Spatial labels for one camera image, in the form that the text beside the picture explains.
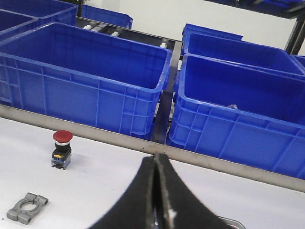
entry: red button cap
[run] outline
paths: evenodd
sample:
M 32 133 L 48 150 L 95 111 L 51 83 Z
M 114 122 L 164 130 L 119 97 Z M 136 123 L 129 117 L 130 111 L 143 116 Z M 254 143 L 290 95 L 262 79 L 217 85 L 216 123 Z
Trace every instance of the red button cap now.
M 59 143 L 69 142 L 72 138 L 72 133 L 67 130 L 60 130 L 53 134 L 53 139 Z

